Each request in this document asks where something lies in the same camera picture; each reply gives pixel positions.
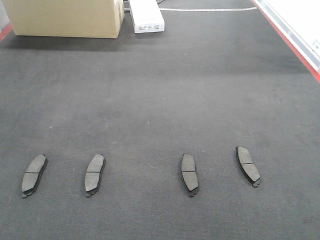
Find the white box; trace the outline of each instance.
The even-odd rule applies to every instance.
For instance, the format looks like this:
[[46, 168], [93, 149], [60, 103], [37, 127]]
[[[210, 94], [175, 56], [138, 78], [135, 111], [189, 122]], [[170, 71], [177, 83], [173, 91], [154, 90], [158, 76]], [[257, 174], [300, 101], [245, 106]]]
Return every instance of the white box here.
[[136, 34], [165, 30], [165, 20], [156, 0], [129, 0], [129, 5]]

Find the brake pad friction material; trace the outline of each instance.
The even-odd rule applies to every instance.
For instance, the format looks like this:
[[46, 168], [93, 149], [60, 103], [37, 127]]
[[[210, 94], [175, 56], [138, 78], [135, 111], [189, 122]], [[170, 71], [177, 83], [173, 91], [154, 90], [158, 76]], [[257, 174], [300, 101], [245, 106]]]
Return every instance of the brake pad friction material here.
[[48, 159], [44, 155], [36, 156], [30, 163], [25, 171], [21, 184], [22, 197], [24, 199], [36, 191], [47, 164]]
[[196, 164], [194, 158], [187, 153], [182, 158], [181, 177], [189, 197], [194, 197], [199, 191]]
[[89, 163], [84, 177], [87, 197], [90, 197], [98, 191], [105, 162], [106, 160], [101, 154], [96, 154]]
[[240, 146], [237, 146], [235, 150], [236, 159], [243, 175], [255, 188], [259, 187], [261, 183], [261, 176], [250, 156], [250, 152]]

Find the gray carpet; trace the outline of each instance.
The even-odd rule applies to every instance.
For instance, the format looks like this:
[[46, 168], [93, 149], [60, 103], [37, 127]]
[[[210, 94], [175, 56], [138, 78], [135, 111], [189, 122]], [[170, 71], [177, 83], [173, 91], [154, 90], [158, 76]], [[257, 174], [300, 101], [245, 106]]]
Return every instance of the gray carpet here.
[[[167, 0], [246, 8], [249, 0]], [[258, 10], [163, 12], [166, 30], [0, 43], [1, 240], [318, 240], [320, 85]], [[262, 183], [244, 178], [250, 150]], [[49, 162], [21, 198], [37, 154]], [[106, 158], [99, 191], [84, 176]], [[183, 153], [200, 191], [189, 198]]]

